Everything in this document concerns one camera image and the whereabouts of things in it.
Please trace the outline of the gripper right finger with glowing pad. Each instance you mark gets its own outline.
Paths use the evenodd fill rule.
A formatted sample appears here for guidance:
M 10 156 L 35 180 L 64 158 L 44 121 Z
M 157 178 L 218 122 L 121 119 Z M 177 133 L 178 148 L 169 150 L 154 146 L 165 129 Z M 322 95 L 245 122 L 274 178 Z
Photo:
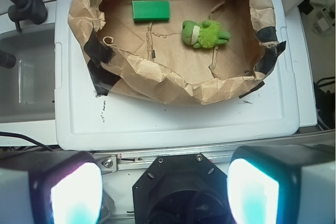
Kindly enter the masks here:
M 237 223 L 335 223 L 335 147 L 240 146 L 227 194 Z

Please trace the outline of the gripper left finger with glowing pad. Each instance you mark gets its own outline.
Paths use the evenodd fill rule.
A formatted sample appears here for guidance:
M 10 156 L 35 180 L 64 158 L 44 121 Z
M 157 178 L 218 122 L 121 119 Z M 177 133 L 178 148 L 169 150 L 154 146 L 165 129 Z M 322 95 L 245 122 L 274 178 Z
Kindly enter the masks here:
M 97 223 L 102 195 L 88 152 L 1 153 L 1 223 Z

